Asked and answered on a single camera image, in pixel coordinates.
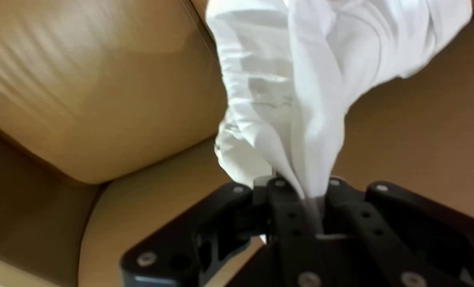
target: white fabric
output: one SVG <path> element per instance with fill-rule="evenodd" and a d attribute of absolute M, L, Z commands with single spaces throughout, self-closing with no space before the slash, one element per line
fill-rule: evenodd
<path fill-rule="evenodd" d="M 470 0 L 211 0 L 221 167 L 248 185 L 274 169 L 301 198 L 322 196 L 350 105 L 423 68 L 471 15 Z"/>

